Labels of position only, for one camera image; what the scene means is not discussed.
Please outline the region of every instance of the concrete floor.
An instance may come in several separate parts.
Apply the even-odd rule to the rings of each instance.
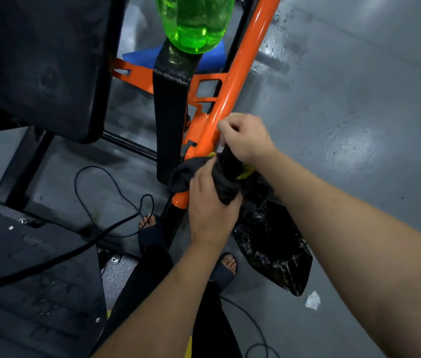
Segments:
[[[154,0],[132,0],[119,54],[163,40]],[[107,128],[155,147],[153,108],[144,93],[115,80]],[[421,0],[282,0],[234,110],[260,115],[286,154],[421,231]],[[21,134],[0,132],[0,176]],[[72,183],[88,164],[109,169],[134,201],[151,192],[162,210],[167,191],[155,180],[152,162],[103,141],[77,145],[60,138],[47,154],[28,209],[85,225]],[[101,174],[84,178],[82,190],[103,226],[128,215]],[[184,221],[171,248],[174,259],[188,242]],[[136,253],[135,240],[123,243]],[[317,261],[306,294],[296,298],[252,270],[233,241],[229,250],[240,256],[240,268],[226,296],[248,309],[282,357],[383,356]],[[318,311],[304,306],[312,291],[322,300]],[[259,341],[240,311],[226,303],[224,309],[243,351]],[[253,356],[263,356],[263,349]]]

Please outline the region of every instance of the pant leg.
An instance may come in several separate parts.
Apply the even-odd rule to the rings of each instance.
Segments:
[[[192,358],[205,357],[242,358],[216,283],[207,284],[192,333]]]
[[[153,245],[146,248],[141,260],[119,294],[94,351],[153,292],[171,271],[172,266],[172,259],[169,253],[162,246]]]

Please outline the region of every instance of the slipper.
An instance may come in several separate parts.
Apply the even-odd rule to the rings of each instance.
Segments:
[[[226,287],[230,285],[230,283],[234,280],[235,275],[232,271],[230,271],[227,266],[222,264],[222,260],[227,255],[232,255],[232,257],[235,259],[235,262],[237,263],[236,269],[235,269],[235,275],[237,275],[238,271],[238,262],[235,258],[234,254],[232,253],[222,253],[220,255],[219,259],[217,260],[217,263],[215,264],[214,270],[212,271],[212,274],[210,275],[210,281],[213,281],[219,286],[220,291],[224,291]]]
[[[137,242],[139,243],[139,251],[141,254],[144,249],[151,245],[162,246],[167,251],[166,241],[162,233],[161,223],[158,216],[154,215],[156,224],[144,227],[137,233]]]

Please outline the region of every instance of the green bottle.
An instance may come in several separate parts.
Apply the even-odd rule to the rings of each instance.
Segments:
[[[169,40],[191,54],[202,54],[217,46],[234,7],[234,0],[156,0],[156,3]]]

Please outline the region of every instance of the black cushion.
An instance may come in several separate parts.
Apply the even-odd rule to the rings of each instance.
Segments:
[[[0,0],[0,107],[82,143],[103,131],[125,0]]]

